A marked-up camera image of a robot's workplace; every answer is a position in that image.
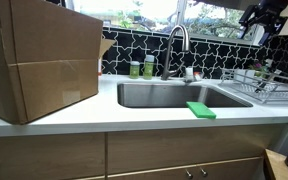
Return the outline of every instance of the black and white tile backsplash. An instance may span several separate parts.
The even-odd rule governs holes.
[[[103,56],[104,74],[128,75],[131,61],[141,63],[142,73],[145,55],[150,54],[155,56],[153,73],[161,76],[169,35],[104,27],[103,37],[117,41]],[[194,71],[203,72],[206,78],[218,79],[221,68],[246,69],[263,58],[273,59],[274,66],[288,72],[288,36],[273,38],[267,47],[191,38],[191,51],[186,53],[181,52],[180,38],[175,38],[170,56],[170,69],[177,69],[185,62],[177,76],[183,76],[185,67],[193,66]]]

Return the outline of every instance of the white countertop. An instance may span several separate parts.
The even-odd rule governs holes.
[[[169,81],[153,78],[147,81],[142,78],[132,80],[128,76],[103,75],[99,77],[97,95],[28,125],[11,125],[0,119],[0,136],[288,123],[288,106],[257,103],[252,103],[253,107],[249,108],[210,108],[217,115],[215,120],[197,119],[188,108],[126,108],[117,103],[117,84],[121,82],[184,85],[182,79],[178,78]],[[203,80],[190,85],[202,83],[218,87],[219,82]]]

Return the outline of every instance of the kitchen sink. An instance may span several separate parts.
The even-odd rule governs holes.
[[[117,86],[118,103],[129,108],[186,108],[187,101],[207,107],[252,107],[238,97],[206,85],[122,83]]]

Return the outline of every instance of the dish rack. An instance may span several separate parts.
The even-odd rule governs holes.
[[[288,104],[288,77],[262,73],[267,78],[249,77],[234,69],[222,69],[220,86],[228,87],[250,96],[263,104]]]

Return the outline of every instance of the cabinet knob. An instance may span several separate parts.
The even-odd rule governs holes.
[[[193,179],[193,175],[186,169],[187,179]]]
[[[202,169],[201,167],[200,167],[200,169],[201,169],[202,176],[207,177],[208,173],[206,171],[204,171],[204,169]]]

